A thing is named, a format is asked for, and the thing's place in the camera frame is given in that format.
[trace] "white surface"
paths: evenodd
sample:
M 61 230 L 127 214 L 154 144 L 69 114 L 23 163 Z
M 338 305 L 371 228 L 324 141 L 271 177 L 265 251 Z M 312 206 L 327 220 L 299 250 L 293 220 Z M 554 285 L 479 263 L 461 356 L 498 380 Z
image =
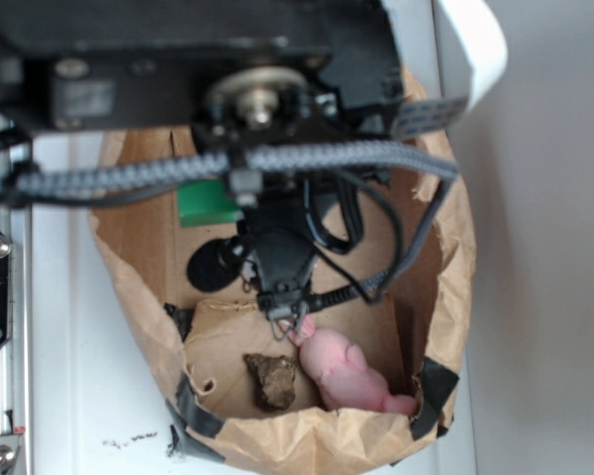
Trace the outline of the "white surface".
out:
M 509 68 L 450 134 L 479 242 L 478 472 L 594 474 L 594 2 L 489 4 Z

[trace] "paper bag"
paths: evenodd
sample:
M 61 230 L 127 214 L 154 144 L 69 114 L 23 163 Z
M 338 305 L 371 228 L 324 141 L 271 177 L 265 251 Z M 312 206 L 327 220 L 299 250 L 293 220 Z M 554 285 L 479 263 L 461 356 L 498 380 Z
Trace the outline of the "paper bag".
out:
M 405 73 L 408 99 L 424 97 Z M 415 140 L 433 155 L 452 157 L 446 135 Z M 102 166 L 194 152 L 187 128 L 113 133 L 105 140 Z M 437 186 L 433 176 L 396 170 L 384 190 L 401 214 L 406 242 Z M 361 200 L 364 242 L 343 263 L 357 276 L 371 275 L 391 258 L 392 235 L 379 211 Z M 296 354 L 276 342 L 268 322 L 237 281 L 202 294 L 186 279 L 195 249 L 212 238 L 229 238 L 233 225 L 181 228 L 175 195 L 95 210 L 91 225 L 128 324 L 152 371 L 178 430 L 178 448 L 198 456 L 268 474 L 353 474 L 399 461 L 445 433 L 453 417 L 471 303 L 475 238 L 464 185 L 456 181 L 415 264 L 391 285 L 377 307 L 356 300 L 315 315 L 357 342 L 368 363 L 385 375 L 393 393 L 422 404 L 413 418 L 355 409 L 328 412 L 313 383 L 298 370 L 296 400 L 286 412 L 268 413 L 253 400 L 253 380 L 243 354 Z M 327 226 L 339 229 L 332 211 Z M 319 265 L 316 292 L 346 284 Z M 183 342 L 163 309 L 170 303 L 195 309 Z

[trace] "green sensor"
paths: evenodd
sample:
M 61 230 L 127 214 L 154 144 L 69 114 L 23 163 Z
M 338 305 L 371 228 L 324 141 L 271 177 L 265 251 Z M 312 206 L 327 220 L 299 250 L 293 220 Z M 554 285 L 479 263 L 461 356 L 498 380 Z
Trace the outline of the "green sensor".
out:
M 242 210 L 220 179 L 202 180 L 178 188 L 178 219 L 182 228 L 234 223 Z

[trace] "rock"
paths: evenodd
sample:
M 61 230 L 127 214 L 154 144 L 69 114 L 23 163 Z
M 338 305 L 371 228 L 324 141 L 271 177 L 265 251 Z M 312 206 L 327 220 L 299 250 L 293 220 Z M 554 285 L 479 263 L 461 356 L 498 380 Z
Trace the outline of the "rock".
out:
M 257 403 L 271 411 L 285 411 L 295 400 L 295 358 L 246 354 L 248 369 L 257 380 Z

